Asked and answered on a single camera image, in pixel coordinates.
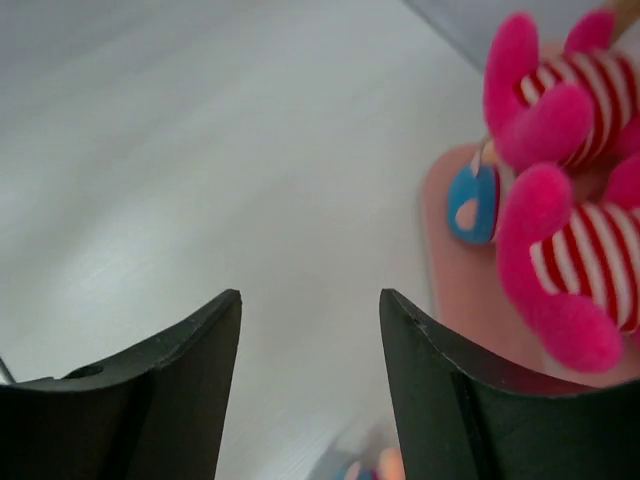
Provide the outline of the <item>pink panda plush on shelf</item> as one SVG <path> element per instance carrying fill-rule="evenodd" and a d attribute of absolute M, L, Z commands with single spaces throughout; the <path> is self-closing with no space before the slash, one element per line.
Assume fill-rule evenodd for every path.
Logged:
<path fill-rule="evenodd" d="M 639 55 L 613 45 L 615 12 L 586 13 L 563 49 L 544 58 L 534 18 L 498 28 L 484 75 L 483 111 L 498 158 L 520 173 L 555 163 L 571 173 L 639 150 Z"/>

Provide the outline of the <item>boy doll plush right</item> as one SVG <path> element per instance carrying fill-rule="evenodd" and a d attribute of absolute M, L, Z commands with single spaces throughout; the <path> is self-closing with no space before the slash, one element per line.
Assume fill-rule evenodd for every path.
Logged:
<path fill-rule="evenodd" d="M 399 447 L 385 448 L 377 463 L 366 464 L 360 460 L 349 462 L 333 477 L 334 480 L 405 480 L 406 473 Z"/>

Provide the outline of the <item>panda plush yellow glasses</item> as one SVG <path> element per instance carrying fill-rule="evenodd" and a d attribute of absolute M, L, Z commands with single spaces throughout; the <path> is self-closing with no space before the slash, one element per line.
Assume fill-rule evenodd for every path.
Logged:
<path fill-rule="evenodd" d="M 639 157 L 611 172 L 597 203 L 577 203 L 552 164 L 513 184 L 496 235 L 496 266 L 511 304 L 548 354 L 578 372 L 620 361 L 639 335 Z"/>

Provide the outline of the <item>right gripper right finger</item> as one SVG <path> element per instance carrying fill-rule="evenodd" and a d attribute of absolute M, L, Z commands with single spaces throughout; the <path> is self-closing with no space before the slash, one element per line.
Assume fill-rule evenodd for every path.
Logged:
<path fill-rule="evenodd" d="M 635 479 L 639 384 L 592 388 L 506 360 L 399 292 L 379 300 L 410 479 Z"/>

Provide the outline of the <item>boy doll plush on shelf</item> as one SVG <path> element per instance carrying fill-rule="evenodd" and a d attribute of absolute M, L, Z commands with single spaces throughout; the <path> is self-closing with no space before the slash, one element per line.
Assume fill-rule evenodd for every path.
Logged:
<path fill-rule="evenodd" d="M 470 245 L 494 243 L 500 211 L 515 177 L 493 140 L 484 140 L 449 186 L 447 219 L 452 233 Z"/>

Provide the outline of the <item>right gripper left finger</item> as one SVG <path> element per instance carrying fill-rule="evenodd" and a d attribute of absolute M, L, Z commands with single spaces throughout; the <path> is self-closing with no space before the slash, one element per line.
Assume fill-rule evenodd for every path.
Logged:
<path fill-rule="evenodd" d="M 2 386 L 2 478 L 214 478 L 241 315 L 226 290 L 64 377 Z"/>

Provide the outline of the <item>pink three-tier shelf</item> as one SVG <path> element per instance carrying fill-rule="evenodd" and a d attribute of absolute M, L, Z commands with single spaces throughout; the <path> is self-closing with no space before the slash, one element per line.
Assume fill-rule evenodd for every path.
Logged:
<path fill-rule="evenodd" d="M 424 215 L 430 265 L 434 274 L 434 301 L 440 322 L 506 359 L 575 383 L 604 386 L 637 377 L 639 335 L 624 336 L 623 355 L 619 363 L 606 372 L 578 372 L 557 362 L 548 354 L 504 292 L 496 266 L 496 237 L 491 244 L 470 245 L 452 233 L 447 219 L 449 186 L 456 173 L 471 161 L 486 139 L 491 139 L 489 131 L 478 144 L 444 155 L 430 169 L 426 178 Z M 607 155 L 587 169 L 575 173 L 555 163 L 538 163 L 529 168 L 539 164 L 559 167 L 573 184 L 575 202 L 597 203 L 606 191 L 611 172 L 633 155 L 639 157 L 639 150 L 625 157 Z M 513 184 L 526 170 L 520 173 L 513 170 L 516 175 Z"/>

